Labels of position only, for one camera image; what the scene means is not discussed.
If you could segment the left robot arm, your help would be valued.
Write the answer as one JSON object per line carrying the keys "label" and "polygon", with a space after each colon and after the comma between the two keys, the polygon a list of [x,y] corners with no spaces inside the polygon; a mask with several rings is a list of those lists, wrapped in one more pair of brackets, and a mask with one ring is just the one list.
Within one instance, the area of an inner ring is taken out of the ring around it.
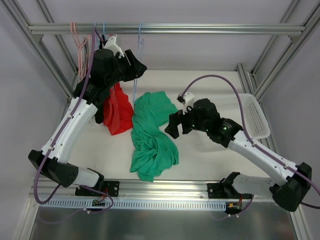
{"label": "left robot arm", "polygon": [[56,131],[41,150],[32,150],[28,159],[37,170],[63,187],[86,186],[93,196],[104,190],[101,174],[89,168],[69,163],[81,132],[110,95],[111,88],[120,81],[141,77],[147,67],[139,62],[131,50],[124,55],[110,49],[98,49],[89,62],[89,73],[77,85],[69,109]]}

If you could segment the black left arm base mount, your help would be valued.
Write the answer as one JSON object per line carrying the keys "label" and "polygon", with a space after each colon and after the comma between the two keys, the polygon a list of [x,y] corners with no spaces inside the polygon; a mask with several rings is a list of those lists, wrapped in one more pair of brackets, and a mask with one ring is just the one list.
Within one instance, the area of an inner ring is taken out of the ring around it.
{"label": "black left arm base mount", "polygon": [[110,197],[118,197],[120,182],[113,180],[100,180],[95,187],[92,187],[92,189],[94,189],[94,191],[80,186],[75,189],[75,195],[80,197],[101,197],[102,194],[99,192],[103,192],[108,194]]}

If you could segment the red tank top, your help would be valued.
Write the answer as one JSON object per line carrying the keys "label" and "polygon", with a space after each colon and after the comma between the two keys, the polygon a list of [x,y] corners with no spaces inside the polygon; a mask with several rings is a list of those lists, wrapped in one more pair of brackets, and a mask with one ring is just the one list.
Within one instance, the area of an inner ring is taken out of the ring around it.
{"label": "red tank top", "polygon": [[119,135],[133,128],[133,114],[129,97],[118,82],[103,103],[103,124],[112,136]]}

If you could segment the blue wire hanger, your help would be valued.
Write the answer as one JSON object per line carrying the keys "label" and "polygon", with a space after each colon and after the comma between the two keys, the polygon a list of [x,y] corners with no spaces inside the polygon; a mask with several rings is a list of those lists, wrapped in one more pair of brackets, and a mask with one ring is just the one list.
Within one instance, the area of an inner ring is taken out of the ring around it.
{"label": "blue wire hanger", "polygon": [[[141,29],[142,29],[142,22],[139,23],[138,27],[138,37],[137,37],[137,53],[136,58],[139,60],[141,52],[144,49],[144,39],[141,38]],[[138,85],[138,79],[136,78],[133,81],[133,88],[132,88],[132,103],[135,103],[136,100],[136,92],[137,92],[137,85]]]}

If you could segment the blue hanger with red top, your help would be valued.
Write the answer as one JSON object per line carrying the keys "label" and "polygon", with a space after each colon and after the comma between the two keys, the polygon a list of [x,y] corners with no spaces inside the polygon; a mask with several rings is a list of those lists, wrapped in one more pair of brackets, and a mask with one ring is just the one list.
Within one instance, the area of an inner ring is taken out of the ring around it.
{"label": "blue hanger with red top", "polygon": [[108,41],[108,38],[109,38],[109,33],[107,31],[107,23],[106,22],[103,22],[103,25],[102,25],[102,32],[103,32],[103,39],[105,42]]}

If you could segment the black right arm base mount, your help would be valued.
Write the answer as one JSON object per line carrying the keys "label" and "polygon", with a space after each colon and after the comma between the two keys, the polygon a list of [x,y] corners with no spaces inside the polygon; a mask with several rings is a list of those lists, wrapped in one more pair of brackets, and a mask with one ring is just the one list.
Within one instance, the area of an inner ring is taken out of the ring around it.
{"label": "black right arm base mount", "polygon": [[222,183],[207,183],[207,195],[209,199],[226,199],[228,196]]}

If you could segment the white tank top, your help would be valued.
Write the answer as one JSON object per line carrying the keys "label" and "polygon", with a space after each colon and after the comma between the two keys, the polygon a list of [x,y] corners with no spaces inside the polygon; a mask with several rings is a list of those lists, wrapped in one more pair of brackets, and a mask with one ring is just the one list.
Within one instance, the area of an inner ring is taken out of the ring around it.
{"label": "white tank top", "polygon": [[87,85],[86,85],[86,89],[88,89],[90,83],[90,71],[89,71],[89,66],[90,66],[90,57],[91,57],[91,52],[92,52],[92,35],[89,35],[87,37],[87,42],[85,45],[85,52],[86,52],[86,64],[85,64],[85,73],[86,73],[86,77],[87,77]]}

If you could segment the green tank top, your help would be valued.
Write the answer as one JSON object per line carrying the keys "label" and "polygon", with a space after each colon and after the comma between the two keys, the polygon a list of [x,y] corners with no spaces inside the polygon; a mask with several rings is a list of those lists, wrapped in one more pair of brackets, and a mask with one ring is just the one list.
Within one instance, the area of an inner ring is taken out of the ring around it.
{"label": "green tank top", "polygon": [[130,172],[144,182],[153,182],[163,171],[179,164],[174,142],[160,130],[178,109],[164,91],[146,92],[134,102],[131,140],[135,147]]}

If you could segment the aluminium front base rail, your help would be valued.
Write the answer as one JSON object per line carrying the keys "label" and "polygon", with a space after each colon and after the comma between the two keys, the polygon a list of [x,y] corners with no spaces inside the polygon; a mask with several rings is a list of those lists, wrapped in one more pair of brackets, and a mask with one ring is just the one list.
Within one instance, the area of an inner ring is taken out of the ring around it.
{"label": "aluminium front base rail", "polygon": [[99,192],[102,196],[76,196],[76,188],[84,187],[95,191],[92,187],[72,184],[68,187],[58,186],[49,178],[40,178],[34,182],[31,194],[38,197],[42,204],[52,198],[87,198],[99,199],[111,197],[115,199],[137,199],[137,200],[208,200],[207,184],[223,184],[227,199],[262,199],[271,200],[269,191],[270,180],[263,179],[261,183],[251,183],[250,177],[241,177],[239,187],[234,187],[226,181],[188,181],[188,180],[156,180],[147,182],[134,179],[105,179],[106,181],[119,181],[118,197],[111,197],[107,193]]}

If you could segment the white plastic basket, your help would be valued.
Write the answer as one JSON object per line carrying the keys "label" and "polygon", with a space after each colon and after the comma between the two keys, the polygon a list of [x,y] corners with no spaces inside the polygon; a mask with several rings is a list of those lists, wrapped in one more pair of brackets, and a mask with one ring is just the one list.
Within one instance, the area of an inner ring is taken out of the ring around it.
{"label": "white plastic basket", "polygon": [[209,100],[215,104],[222,118],[231,119],[242,125],[243,110],[244,122],[249,135],[256,140],[265,139],[270,136],[271,131],[267,119],[255,97],[248,93],[239,94],[240,101],[236,95],[223,95],[211,97]]}

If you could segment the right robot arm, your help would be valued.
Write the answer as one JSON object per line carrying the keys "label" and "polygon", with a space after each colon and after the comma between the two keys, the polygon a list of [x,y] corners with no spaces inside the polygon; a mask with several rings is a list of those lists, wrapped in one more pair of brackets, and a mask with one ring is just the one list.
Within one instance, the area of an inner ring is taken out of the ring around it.
{"label": "right robot arm", "polygon": [[172,138],[191,131],[205,133],[211,141],[232,150],[263,170],[267,177],[252,177],[232,172],[222,183],[228,198],[251,194],[272,198],[278,206],[295,212],[311,188],[312,168],[305,162],[297,164],[271,151],[254,138],[237,122],[221,117],[214,103],[203,98],[197,101],[179,96],[183,109],[169,116],[165,132]]}

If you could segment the black tank top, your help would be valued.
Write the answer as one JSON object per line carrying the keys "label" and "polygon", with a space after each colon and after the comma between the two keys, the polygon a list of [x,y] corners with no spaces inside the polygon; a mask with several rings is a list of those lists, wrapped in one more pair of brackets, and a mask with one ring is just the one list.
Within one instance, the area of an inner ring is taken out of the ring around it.
{"label": "black tank top", "polygon": [[[105,41],[106,41],[105,35],[102,34],[101,40],[99,41],[99,46],[98,46],[99,50],[103,49]],[[100,105],[98,107],[96,114],[94,115],[95,123],[98,125],[101,124],[103,122],[103,118],[104,118],[103,105]]]}

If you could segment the aluminium frame top rail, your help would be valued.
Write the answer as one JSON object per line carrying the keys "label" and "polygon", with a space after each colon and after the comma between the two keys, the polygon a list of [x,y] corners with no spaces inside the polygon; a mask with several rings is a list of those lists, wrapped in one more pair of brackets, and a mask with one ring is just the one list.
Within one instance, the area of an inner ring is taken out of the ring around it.
{"label": "aluminium frame top rail", "polygon": [[[107,23],[107,32],[123,35],[138,34],[140,23]],[[87,34],[94,23],[76,23],[77,32]],[[98,31],[103,31],[103,23],[97,23]],[[259,23],[259,24],[213,24],[213,23],[142,23],[144,35],[266,35],[300,36],[306,29],[303,24]]]}

